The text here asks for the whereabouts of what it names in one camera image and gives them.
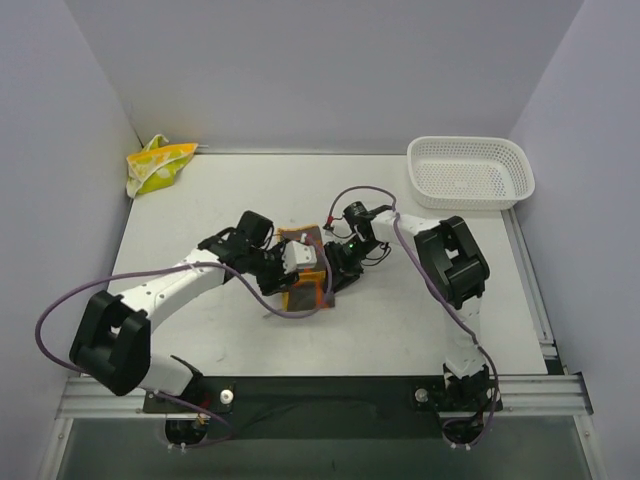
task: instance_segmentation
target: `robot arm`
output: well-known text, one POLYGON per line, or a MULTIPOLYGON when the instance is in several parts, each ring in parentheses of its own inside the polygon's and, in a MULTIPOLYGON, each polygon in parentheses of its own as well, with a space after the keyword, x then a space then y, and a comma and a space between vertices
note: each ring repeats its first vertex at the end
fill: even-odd
POLYGON ((270 231, 270 220, 245 212, 236 228, 227 228, 192 250, 175 266, 181 270, 118 295, 96 293, 78 327, 71 361, 116 395, 136 387, 181 395, 201 374, 175 356, 152 355, 151 334, 164 320, 233 278, 222 265, 255 275, 262 294, 273 295, 295 284, 298 270, 316 264, 314 248, 299 242, 283 240, 268 248, 270 231))
MULTIPOLYGON (((344 244, 330 242, 327 257, 340 290, 356 281, 363 273, 360 262, 381 244, 398 244, 393 228, 396 213, 382 206, 368 211, 361 202, 349 205, 343 212, 352 236, 344 244)), ((480 336, 480 303, 489 277, 489 266, 469 228, 460 217, 445 221, 426 220, 402 215, 400 233, 413 246, 422 267, 442 296, 458 312, 460 319, 480 336)), ((488 370, 482 354, 470 336, 447 318, 445 377, 473 379, 486 377, 488 370)))

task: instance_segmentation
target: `white wall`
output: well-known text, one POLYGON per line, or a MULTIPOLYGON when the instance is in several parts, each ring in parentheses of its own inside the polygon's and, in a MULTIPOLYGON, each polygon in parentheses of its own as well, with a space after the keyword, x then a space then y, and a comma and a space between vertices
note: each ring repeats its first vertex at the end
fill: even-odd
MULTIPOLYGON (((38 352, 39 313, 110 270, 126 217, 123 157, 139 148, 62 0, 0 15, 0 478, 35 477, 66 372, 38 352)), ((46 342, 66 356, 70 302, 46 342)))
POLYGON ((614 479, 640 478, 640 3, 586 0, 511 137, 518 209, 560 353, 584 372, 614 479))
POLYGON ((143 140, 395 152, 506 136, 582 0, 67 0, 143 140))

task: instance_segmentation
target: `glass panel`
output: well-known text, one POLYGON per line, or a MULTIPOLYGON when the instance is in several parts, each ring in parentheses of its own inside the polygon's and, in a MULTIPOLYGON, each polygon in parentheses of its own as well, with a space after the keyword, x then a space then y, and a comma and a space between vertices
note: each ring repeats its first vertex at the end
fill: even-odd
POLYGON ((74 421, 59 479, 589 479, 571 418, 499 418, 471 452, 441 439, 236 440, 181 454, 164 423, 74 421))

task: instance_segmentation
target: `white tabletop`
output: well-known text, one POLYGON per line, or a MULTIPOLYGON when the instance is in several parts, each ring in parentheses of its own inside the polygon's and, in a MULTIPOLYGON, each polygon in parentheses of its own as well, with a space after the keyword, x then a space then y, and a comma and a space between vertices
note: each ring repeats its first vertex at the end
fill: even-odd
MULTIPOLYGON (((276 227, 322 225, 336 194, 356 184, 391 190, 401 213, 453 214, 412 200, 404 156, 197 155, 174 186, 134 201, 115 273, 174 265, 200 240, 235 226, 245 210, 272 219, 276 227)), ((388 203, 382 194, 356 191, 343 198, 337 213, 355 200, 369 208, 388 203)), ((467 221, 491 269, 482 343, 499 373, 546 373, 500 212, 456 214, 467 221)), ((137 283, 121 281, 110 291, 137 283)), ((268 301, 281 306, 279 295, 268 301)), ((396 247, 340 292, 334 309, 302 320, 269 316, 232 281, 165 321, 152 343, 153 352, 177 355, 205 375, 437 375, 444 359, 444 317, 396 247)))

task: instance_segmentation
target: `yellow towel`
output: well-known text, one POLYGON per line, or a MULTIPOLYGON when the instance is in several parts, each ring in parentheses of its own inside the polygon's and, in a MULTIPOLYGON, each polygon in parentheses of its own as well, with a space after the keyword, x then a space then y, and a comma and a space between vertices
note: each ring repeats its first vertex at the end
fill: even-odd
POLYGON ((127 157, 127 195, 131 198, 173 185, 198 147, 197 143, 164 146, 166 143, 164 135, 156 135, 139 153, 127 157))

